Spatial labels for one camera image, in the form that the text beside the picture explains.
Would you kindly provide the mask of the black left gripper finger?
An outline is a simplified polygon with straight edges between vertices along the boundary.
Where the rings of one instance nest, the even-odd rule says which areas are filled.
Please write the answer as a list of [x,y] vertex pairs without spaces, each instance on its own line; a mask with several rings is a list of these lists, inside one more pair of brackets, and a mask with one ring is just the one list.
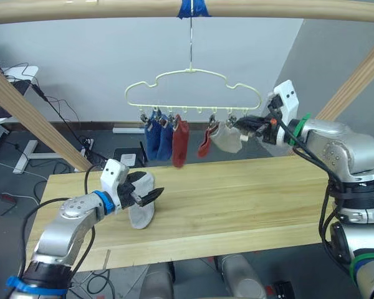
[[127,183],[134,186],[150,187],[150,173],[134,172],[127,175]]
[[132,193],[135,203],[140,207],[145,207],[151,202],[154,202],[158,197],[161,196],[165,189],[163,187],[159,187],[156,189],[151,190],[145,196],[136,195],[134,192]]

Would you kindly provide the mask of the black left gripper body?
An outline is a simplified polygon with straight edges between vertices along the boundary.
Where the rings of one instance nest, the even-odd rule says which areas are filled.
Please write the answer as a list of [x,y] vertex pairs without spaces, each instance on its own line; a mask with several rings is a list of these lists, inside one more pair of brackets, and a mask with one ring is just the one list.
[[117,187],[117,195],[122,209],[129,208],[139,202],[139,197],[135,193],[136,187],[129,179]]

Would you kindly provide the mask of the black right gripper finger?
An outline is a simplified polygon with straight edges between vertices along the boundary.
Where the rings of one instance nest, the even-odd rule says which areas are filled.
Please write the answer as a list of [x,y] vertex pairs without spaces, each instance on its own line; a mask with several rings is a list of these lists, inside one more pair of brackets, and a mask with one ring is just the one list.
[[242,134],[263,134],[266,129],[265,123],[237,123],[236,128]]
[[261,116],[254,116],[254,115],[246,115],[239,118],[236,123],[238,124],[265,124],[268,123],[267,118],[263,118]]

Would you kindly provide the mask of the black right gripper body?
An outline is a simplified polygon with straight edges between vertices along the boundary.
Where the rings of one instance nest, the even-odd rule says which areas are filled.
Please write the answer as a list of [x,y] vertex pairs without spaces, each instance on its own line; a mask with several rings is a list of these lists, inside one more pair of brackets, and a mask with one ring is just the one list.
[[280,95],[271,93],[266,102],[265,109],[259,116],[259,136],[264,143],[276,144],[279,128],[279,120],[282,119],[281,106],[283,102]]

